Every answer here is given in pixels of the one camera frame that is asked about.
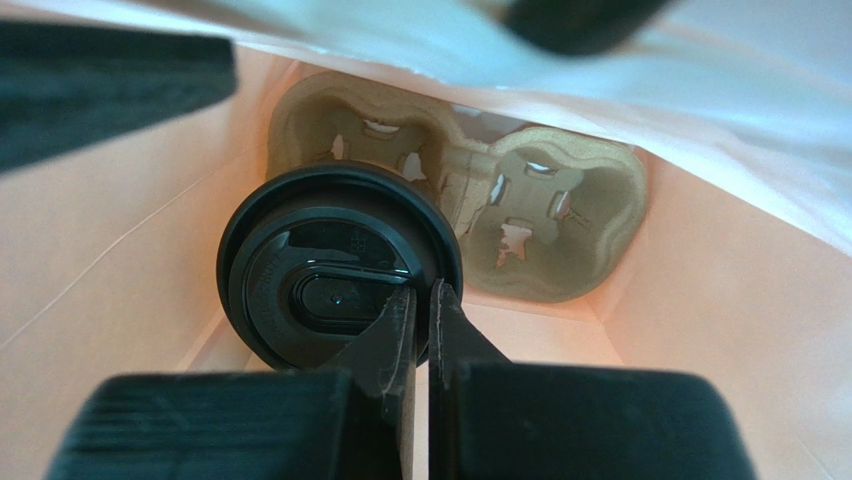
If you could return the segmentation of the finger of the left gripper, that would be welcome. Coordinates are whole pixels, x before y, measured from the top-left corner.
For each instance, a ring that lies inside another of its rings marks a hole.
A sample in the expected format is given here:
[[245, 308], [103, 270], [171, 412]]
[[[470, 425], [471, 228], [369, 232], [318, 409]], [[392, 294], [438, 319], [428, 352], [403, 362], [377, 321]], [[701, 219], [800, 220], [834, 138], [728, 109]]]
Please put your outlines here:
[[1, 172], [201, 110], [236, 88], [225, 38], [4, 20]]

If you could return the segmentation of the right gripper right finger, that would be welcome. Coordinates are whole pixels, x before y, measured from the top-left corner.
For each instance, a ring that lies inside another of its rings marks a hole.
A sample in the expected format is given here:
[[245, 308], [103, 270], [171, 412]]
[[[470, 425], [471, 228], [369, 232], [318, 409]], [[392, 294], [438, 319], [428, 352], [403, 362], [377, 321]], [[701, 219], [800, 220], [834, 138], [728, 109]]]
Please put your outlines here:
[[509, 360], [437, 281], [429, 320], [433, 479], [752, 479], [732, 412], [675, 371]]

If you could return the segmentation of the black plastic cup lid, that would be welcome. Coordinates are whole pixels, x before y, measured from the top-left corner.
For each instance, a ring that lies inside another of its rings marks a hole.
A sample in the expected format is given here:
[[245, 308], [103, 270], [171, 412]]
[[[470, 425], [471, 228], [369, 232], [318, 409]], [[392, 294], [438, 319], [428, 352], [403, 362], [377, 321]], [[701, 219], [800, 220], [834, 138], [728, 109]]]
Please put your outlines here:
[[424, 358], [437, 280], [463, 291], [446, 217], [402, 176], [355, 161], [303, 165], [262, 184], [230, 218], [216, 258], [227, 319], [276, 370], [330, 360], [398, 287], [414, 292], [415, 352]]

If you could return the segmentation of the grey pulp cup carrier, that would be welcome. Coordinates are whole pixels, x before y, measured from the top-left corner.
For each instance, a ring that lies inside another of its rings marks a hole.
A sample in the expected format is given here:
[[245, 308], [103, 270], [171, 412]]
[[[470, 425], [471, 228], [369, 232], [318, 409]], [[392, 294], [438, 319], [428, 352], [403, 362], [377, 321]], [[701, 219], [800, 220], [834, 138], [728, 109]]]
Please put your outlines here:
[[615, 270], [646, 212], [646, 170], [624, 145], [531, 126], [484, 142], [444, 101], [339, 73], [309, 76], [275, 106], [267, 174], [329, 159], [401, 173], [459, 240], [466, 281], [493, 295], [559, 303]]

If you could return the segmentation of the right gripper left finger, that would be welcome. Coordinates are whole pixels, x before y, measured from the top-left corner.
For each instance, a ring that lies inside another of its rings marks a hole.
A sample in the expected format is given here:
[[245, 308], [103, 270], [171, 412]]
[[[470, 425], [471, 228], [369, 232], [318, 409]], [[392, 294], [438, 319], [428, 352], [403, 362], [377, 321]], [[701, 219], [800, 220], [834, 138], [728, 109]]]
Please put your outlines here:
[[417, 297], [398, 287], [321, 367], [124, 375], [70, 424], [51, 479], [408, 479]]

